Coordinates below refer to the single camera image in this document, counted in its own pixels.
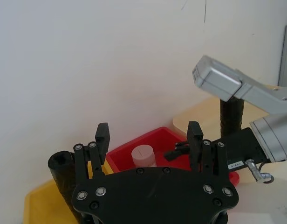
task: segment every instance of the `black cylinder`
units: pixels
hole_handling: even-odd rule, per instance
[[[82,216],[73,208],[71,202],[72,194],[76,187],[74,153],[61,151],[53,154],[48,160],[48,167],[60,194],[65,199],[67,206],[78,223],[80,223]]]
[[[244,100],[235,97],[227,102],[220,100],[220,134],[221,137],[241,130]]]

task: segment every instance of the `white wall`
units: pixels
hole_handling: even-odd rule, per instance
[[[99,122],[112,149],[207,97],[203,54],[277,83],[287,0],[207,0],[205,23],[205,1],[185,2],[0,0],[0,223]]]

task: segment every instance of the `yellow tray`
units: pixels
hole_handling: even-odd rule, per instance
[[[106,175],[113,173],[107,161],[102,169]],[[89,176],[92,176],[90,162],[88,170]],[[50,180],[26,196],[23,224],[77,224],[77,221],[59,193],[54,180]]]

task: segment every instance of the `label sticker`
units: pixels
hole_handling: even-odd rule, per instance
[[[229,164],[228,169],[234,169],[236,167],[241,167],[241,166],[244,166],[243,161],[238,161],[238,162],[234,162],[232,164]]]

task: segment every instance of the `silver screw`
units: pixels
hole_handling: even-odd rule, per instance
[[[226,196],[229,196],[231,197],[232,196],[232,191],[228,188],[223,188],[222,189],[223,193],[226,195]]]
[[[208,145],[210,145],[210,142],[209,142],[209,141],[204,141],[204,144],[205,144],[206,146],[208,146]]]
[[[75,149],[76,149],[76,150],[81,149],[81,148],[82,148],[82,146],[81,146],[81,145],[77,145],[77,146],[75,146]]]
[[[83,200],[87,197],[88,193],[86,191],[81,191],[77,194],[77,199],[78,200]]]
[[[94,148],[95,146],[96,146],[95,143],[91,143],[91,144],[89,145],[90,148]]]
[[[105,193],[106,193],[106,189],[104,187],[99,187],[96,190],[96,195],[97,196],[103,196],[103,195],[105,195]]]
[[[224,147],[224,143],[222,143],[222,142],[218,142],[217,145],[220,147]]]
[[[212,194],[214,192],[213,188],[210,185],[205,185],[204,191],[208,194]]]

